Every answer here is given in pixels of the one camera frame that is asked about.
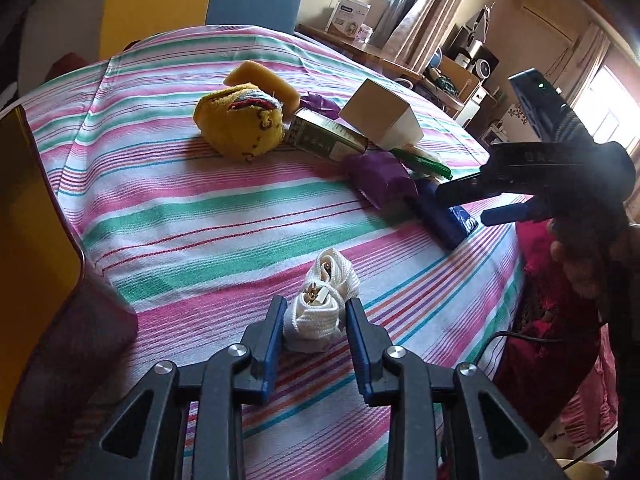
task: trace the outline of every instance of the striped tablecloth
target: striped tablecloth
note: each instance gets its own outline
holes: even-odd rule
[[[160,34],[28,94],[22,102],[58,200],[140,319],[137,341],[95,402],[113,400],[160,359],[199,362],[239,341],[273,294],[293,298],[331,246],[353,262],[369,319],[393,341],[440,365],[473,357],[508,326],[522,288],[513,226],[481,226],[447,255],[403,205],[378,212],[320,158],[287,146],[250,164],[221,158],[191,116],[245,59],[339,105],[372,78],[411,104],[421,145],[455,177],[487,158],[417,94],[327,48],[256,27]],[[489,371],[498,355],[487,352]],[[378,478],[387,432],[388,410],[358,394],[346,339],[322,355],[284,352],[270,404],[244,412],[247,477]]]

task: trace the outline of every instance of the green box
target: green box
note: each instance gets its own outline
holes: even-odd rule
[[[303,152],[340,162],[347,155],[362,155],[369,141],[324,115],[300,108],[291,120],[285,142]]]

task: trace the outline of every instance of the window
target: window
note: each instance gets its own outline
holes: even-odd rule
[[[596,142],[616,140],[628,152],[638,143],[640,107],[606,66],[580,96],[574,111]]]

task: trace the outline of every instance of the white rope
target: white rope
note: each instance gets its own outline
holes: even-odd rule
[[[305,353],[327,350],[344,335],[344,303],[359,292],[351,262],[333,248],[323,251],[284,314],[287,348]]]

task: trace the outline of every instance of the product box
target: product box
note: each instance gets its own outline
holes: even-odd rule
[[[370,7],[358,0],[338,0],[325,31],[338,36],[355,38]]]
[[[340,117],[383,150],[422,139],[422,129],[409,103],[371,79],[360,85]]]
[[[347,155],[361,155],[367,139],[325,116],[300,108],[294,115],[285,142],[303,152],[340,162]]]

